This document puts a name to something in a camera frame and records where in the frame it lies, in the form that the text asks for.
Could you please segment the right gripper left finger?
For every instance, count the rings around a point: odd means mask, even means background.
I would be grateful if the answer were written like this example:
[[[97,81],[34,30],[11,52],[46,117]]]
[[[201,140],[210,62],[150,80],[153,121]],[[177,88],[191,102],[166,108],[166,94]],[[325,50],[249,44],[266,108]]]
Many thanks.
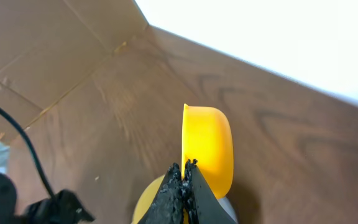
[[[181,171],[173,163],[164,175],[157,192],[142,218],[141,224],[182,224],[184,219]]]

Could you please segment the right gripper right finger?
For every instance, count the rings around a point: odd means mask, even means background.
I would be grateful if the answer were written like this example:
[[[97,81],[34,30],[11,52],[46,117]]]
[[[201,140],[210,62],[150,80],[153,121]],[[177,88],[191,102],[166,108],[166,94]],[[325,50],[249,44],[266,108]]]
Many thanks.
[[[197,160],[185,163],[183,203],[190,224],[235,224],[236,221],[222,208],[207,181],[196,165]]]

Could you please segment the yellow measuring scoop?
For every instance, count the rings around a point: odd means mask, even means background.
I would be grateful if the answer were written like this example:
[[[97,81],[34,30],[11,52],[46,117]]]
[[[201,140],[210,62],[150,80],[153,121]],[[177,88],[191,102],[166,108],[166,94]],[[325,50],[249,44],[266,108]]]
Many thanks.
[[[182,176],[187,160],[196,165],[219,200],[229,192],[234,175],[232,134],[225,114],[206,106],[183,107],[181,134]]]

